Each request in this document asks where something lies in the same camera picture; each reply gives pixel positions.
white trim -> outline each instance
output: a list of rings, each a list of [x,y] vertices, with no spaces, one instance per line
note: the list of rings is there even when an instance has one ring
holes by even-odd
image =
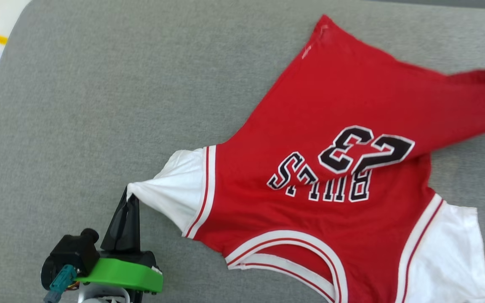
[[[345,277],[345,270],[338,255],[327,244],[325,244],[325,242],[311,236],[310,234],[305,234],[304,232],[295,230],[275,230],[254,237],[237,247],[226,257],[227,268],[237,268],[238,266],[246,263],[246,260],[258,251],[275,245],[297,245],[304,247],[320,256],[329,267],[333,277],[334,291],[329,291],[327,295],[331,296],[336,303],[348,302],[347,279]],[[279,262],[275,263],[274,265],[282,267],[279,266],[281,265]],[[314,284],[321,283],[320,280],[315,279],[311,280],[311,282]]]
[[[325,198],[330,192],[330,199]],[[334,179],[327,180],[325,184],[325,192],[323,193],[323,201],[331,202],[334,199]]]
[[[435,194],[435,196],[433,196],[432,200],[429,202],[428,206],[418,219],[417,223],[415,224],[413,230],[409,235],[408,241],[406,242],[402,251],[402,256],[400,257],[400,263],[398,266],[398,289],[396,292],[396,300],[394,301],[394,303],[403,303],[406,284],[408,283],[407,279],[409,274],[409,260],[414,254],[419,240],[424,235],[426,227],[429,225],[436,211],[439,209],[441,201],[443,201],[443,199],[438,194]]]
[[[329,298],[335,297],[333,284],[322,276],[293,261],[277,257],[276,255],[254,253],[254,255],[250,255],[250,257],[244,259],[244,263],[239,263],[239,265],[233,266],[230,269],[247,270],[251,268],[271,270],[286,274],[287,276],[306,284],[306,286],[322,295],[327,302],[334,302]]]
[[[183,232],[183,237],[194,239],[200,227],[207,221],[212,209],[214,201],[214,185],[216,175],[216,145],[204,148],[203,157],[204,177],[203,177],[203,193],[202,203],[200,208],[196,211],[196,215],[188,227]]]

gray cushion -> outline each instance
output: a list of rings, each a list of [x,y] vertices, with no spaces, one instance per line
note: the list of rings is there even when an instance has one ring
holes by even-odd
[[[128,182],[177,149],[227,140],[304,46],[322,13],[402,60],[485,68],[485,10],[352,0],[33,1],[0,64],[0,302],[40,302],[63,234],[104,234]],[[434,154],[433,187],[479,207],[485,136]],[[142,247],[165,274],[144,302],[322,302],[275,272],[228,271],[142,207]],[[75,301],[65,295],[62,302]]]

red basketball jersey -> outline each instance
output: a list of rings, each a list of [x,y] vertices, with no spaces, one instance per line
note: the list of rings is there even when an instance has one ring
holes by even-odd
[[[228,268],[329,302],[485,302],[476,210],[428,187],[429,152],[483,132],[485,71],[402,63],[323,16],[231,139],[175,153],[128,194]]]

chicago bulls jersey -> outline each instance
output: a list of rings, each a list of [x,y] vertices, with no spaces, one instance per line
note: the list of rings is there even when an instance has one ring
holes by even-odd
[[[485,132],[485,71],[397,61],[323,16],[227,142],[173,154],[129,196],[230,269],[330,303],[485,303],[477,210],[428,187],[429,153]]]

teal cable connector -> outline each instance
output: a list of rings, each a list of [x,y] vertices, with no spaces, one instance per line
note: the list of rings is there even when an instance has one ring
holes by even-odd
[[[72,265],[65,265],[63,269],[56,276],[55,280],[50,284],[50,292],[44,297],[44,303],[59,303],[61,296],[75,280],[77,272]]]

